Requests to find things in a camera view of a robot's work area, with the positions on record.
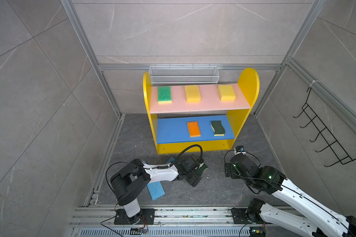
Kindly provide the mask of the bright green sponge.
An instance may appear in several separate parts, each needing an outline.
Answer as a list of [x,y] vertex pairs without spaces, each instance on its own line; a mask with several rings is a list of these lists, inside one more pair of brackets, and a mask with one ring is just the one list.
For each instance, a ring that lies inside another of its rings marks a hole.
[[171,87],[158,87],[157,92],[159,104],[172,103]]

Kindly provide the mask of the orange sponge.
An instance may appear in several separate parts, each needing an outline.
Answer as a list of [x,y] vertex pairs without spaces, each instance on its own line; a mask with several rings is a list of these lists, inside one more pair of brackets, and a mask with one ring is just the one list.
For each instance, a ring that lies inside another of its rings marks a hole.
[[201,136],[198,121],[188,121],[187,127],[188,127],[188,132],[189,132],[190,138]]

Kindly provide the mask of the dark green scourer sponge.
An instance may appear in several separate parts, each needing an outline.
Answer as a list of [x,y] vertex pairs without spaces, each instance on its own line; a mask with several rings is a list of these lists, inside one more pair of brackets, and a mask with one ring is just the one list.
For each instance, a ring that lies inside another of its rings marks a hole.
[[203,164],[196,172],[196,174],[198,176],[201,176],[203,174],[203,172],[208,168],[208,166],[206,164]]
[[214,136],[224,136],[225,135],[225,128],[223,127],[221,120],[212,120],[211,128],[214,132]]

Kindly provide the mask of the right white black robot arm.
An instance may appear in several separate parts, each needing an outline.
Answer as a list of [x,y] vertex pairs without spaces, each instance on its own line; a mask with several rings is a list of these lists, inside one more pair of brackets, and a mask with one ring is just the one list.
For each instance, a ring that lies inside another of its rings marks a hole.
[[236,153],[224,164],[224,171],[226,177],[242,179],[253,193],[265,192],[300,213],[294,215],[255,198],[245,211],[250,223],[275,224],[303,237],[356,236],[356,217],[331,210],[271,166],[259,167],[245,154]]

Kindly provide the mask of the yellow sponge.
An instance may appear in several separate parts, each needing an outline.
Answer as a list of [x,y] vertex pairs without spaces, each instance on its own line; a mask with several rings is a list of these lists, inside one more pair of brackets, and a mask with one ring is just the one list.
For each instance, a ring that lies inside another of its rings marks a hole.
[[198,85],[185,86],[185,93],[187,103],[199,103],[201,101]]
[[236,99],[236,94],[232,85],[219,85],[218,92],[222,102],[232,102]]

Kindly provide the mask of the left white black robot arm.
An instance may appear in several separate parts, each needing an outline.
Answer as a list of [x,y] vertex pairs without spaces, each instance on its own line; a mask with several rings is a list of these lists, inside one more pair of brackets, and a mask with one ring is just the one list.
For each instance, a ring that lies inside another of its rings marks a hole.
[[162,181],[185,180],[192,187],[196,187],[207,168],[202,158],[193,157],[178,162],[170,158],[163,165],[150,165],[140,159],[125,163],[120,171],[111,178],[106,178],[121,207],[116,211],[114,224],[152,224],[155,210],[142,209],[138,202],[138,196],[144,188],[147,187],[152,199],[156,200],[164,195]]

